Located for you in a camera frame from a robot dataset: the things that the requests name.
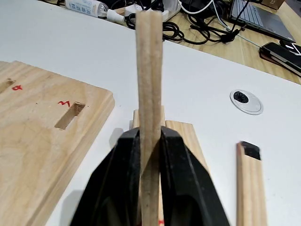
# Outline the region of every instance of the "cardboard box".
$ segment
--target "cardboard box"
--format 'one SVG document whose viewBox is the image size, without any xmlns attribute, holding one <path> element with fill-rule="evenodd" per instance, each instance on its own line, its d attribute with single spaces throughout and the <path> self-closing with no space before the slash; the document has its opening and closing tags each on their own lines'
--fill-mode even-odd
<svg viewBox="0 0 301 226">
<path fill-rule="evenodd" d="M 263 0 L 261 4 L 277 10 L 284 1 L 285 0 Z"/>
</svg>

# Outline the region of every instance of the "black tape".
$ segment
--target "black tape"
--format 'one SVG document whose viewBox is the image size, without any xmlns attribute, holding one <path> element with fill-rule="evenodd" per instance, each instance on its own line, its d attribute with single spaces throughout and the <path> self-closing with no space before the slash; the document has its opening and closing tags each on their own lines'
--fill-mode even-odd
<svg viewBox="0 0 301 226">
<path fill-rule="evenodd" d="M 245 150 L 245 155 L 248 155 L 252 158 L 255 158 L 255 159 L 258 159 L 258 160 L 261 160 L 260 159 L 260 148 L 255 146 L 255 145 L 252 145 L 246 141 L 242 141 L 240 142 L 241 145 L 243 146 L 244 150 Z"/>
</svg>

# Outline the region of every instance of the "white table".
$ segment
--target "white table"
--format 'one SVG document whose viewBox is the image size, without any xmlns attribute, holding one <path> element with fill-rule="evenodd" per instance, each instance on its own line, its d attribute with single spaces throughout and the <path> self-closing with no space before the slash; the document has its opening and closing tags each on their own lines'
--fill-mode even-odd
<svg viewBox="0 0 301 226">
<path fill-rule="evenodd" d="M 301 87 L 168 41 L 162 101 L 168 120 L 194 125 L 232 226 L 236 225 L 236 148 L 261 148 L 271 226 L 301 222 Z M 138 107 L 135 32 L 35 0 L 0 2 L 0 60 L 22 61 L 113 92 L 116 105 L 53 211 L 48 226 L 66 226 L 91 172 L 129 128 Z M 261 115 L 238 110 L 234 89 L 254 93 Z"/>
</svg>

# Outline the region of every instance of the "rectangular slot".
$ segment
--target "rectangular slot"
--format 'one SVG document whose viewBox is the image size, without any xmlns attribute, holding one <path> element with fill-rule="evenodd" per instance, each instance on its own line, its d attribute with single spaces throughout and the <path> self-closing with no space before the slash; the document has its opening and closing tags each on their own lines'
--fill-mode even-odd
<svg viewBox="0 0 301 226">
<path fill-rule="evenodd" d="M 62 118 L 57 122 L 55 128 L 66 129 L 69 123 L 75 116 L 78 116 L 79 113 L 85 107 L 85 104 L 81 104 L 79 102 L 74 102 L 71 107 L 69 107 L 68 111 L 62 116 Z"/>
<path fill-rule="evenodd" d="M 6 81 L 0 83 L 0 93 L 3 93 L 8 87 L 14 84 L 15 81 L 10 78 L 6 79 Z"/>
</svg>

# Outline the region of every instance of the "laptop keyboard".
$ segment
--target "laptop keyboard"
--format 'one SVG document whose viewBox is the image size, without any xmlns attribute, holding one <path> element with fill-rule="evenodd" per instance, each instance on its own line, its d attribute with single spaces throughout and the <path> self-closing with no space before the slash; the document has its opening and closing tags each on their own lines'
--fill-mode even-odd
<svg viewBox="0 0 301 226">
<path fill-rule="evenodd" d="M 240 11 L 245 6 L 246 1 L 243 1 L 243 0 L 234 0 L 234 1 L 235 2 L 234 2 L 234 6 L 233 6 L 233 13 L 234 13 L 234 16 L 237 17 L 239 15 Z M 251 5 L 250 3 L 245 8 L 245 10 L 243 11 L 243 13 L 240 15 L 239 18 L 263 27 L 263 23 L 259 17 L 257 8 L 253 5 Z"/>
</svg>

